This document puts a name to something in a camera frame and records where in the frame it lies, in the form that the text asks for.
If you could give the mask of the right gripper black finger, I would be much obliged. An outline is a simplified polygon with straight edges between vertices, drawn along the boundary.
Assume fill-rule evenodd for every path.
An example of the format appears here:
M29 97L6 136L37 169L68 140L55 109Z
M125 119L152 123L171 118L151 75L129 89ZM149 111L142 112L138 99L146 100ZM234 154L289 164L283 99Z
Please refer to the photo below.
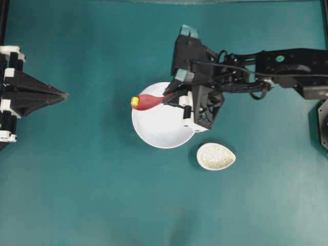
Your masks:
M181 82L177 79L173 79L169 85L165 88L163 95L169 95L175 93L181 89L184 89L184 82Z
M171 107L181 107L178 95L166 95L163 97L161 103Z

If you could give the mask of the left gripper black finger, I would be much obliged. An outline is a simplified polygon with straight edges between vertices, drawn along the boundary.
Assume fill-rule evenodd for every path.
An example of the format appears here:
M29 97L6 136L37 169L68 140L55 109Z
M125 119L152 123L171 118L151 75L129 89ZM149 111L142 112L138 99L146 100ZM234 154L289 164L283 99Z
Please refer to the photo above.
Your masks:
M14 68L5 69L5 84L29 91L67 96L67 93L53 87L52 85L45 84L35 79L34 77Z
M17 118L22 118L66 99L67 96L53 94L5 94L5 111L10 111Z

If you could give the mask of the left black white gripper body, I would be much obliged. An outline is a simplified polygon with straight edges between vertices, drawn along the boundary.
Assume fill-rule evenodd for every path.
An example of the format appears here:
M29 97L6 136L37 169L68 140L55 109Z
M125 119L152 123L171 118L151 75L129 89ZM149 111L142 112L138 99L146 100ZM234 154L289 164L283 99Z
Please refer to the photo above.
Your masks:
M16 142L16 124L25 116L22 91L25 55L18 46L1 46L1 142Z

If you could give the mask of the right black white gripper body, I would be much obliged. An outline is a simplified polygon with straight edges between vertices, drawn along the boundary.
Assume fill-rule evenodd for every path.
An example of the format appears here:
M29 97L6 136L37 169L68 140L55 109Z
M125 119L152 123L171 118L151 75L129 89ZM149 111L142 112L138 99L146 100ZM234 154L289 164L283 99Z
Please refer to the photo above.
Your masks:
M197 86L184 91L179 97L179 106L183 109L182 125L194 132L212 129L223 103L223 93L214 88Z

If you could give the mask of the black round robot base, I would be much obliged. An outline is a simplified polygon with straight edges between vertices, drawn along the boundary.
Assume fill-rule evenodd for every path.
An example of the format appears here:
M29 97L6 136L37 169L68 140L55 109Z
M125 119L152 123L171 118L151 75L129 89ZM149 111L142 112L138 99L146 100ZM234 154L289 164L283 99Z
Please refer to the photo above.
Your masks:
M319 101L308 113L311 145L327 156L327 99Z

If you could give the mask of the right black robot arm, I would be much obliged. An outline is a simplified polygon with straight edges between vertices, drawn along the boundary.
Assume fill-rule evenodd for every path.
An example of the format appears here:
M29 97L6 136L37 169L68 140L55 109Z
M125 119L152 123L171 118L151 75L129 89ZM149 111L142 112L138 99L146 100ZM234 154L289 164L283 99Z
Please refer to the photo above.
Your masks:
M215 52L198 31L183 25L175 42L172 81L163 103L183 110L183 124L195 132L210 130L225 93L263 99L275 86L294 89L307 100L327 98L327 51L286 49L238 55Z

